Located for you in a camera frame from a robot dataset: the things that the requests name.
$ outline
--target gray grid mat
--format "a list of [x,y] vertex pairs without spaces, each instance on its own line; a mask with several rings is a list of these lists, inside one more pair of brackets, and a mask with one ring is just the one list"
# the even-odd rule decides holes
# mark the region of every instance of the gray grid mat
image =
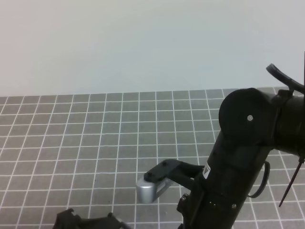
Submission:
[[[135,182],[165,158],[204,165],[231,91],[0,98],[0,229],[50,229],[66,208],[85,218],[112,211],[137,229],[176,229],[186,190],[173,186],[143,205]],[[245,202],[234,229],[305,228],[304,168],[278,208],[297,158],[273,151],[268,161],[268,187]]]

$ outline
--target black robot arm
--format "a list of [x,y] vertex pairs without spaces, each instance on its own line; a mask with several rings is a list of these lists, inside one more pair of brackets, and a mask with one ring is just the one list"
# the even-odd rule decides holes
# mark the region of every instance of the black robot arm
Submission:
[[219,110],[221,131],[206,166],[160,163],[137,183],[140,201],[153,202],[174,180],[191,190],[178,203],[180,229],[230,229],[265,164],[263,182],[250,197],[263,191],[270,170],[265,160],[272,149],[299,156],[300,167],[305,157],[304,97],[293,96],[293,91],[304,93],[304,87],[274,65],[267,70],[289,90],[274,95],[250,88],[229,94]]

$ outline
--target white wall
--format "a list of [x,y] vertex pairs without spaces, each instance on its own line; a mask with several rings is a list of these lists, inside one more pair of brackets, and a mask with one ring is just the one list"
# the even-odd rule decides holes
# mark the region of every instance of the white wall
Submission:
[[304,0],[1,0],[0,95],[302,81]]

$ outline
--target black bracket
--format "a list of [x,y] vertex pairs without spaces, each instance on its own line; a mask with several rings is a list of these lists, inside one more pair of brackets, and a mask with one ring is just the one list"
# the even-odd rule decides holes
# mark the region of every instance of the black bracket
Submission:
[[204,166],[191,165],[175,159],[166,159],[144,174],[144,180],[157,183],[165,178],[191,190],[195,176],[202,172]]

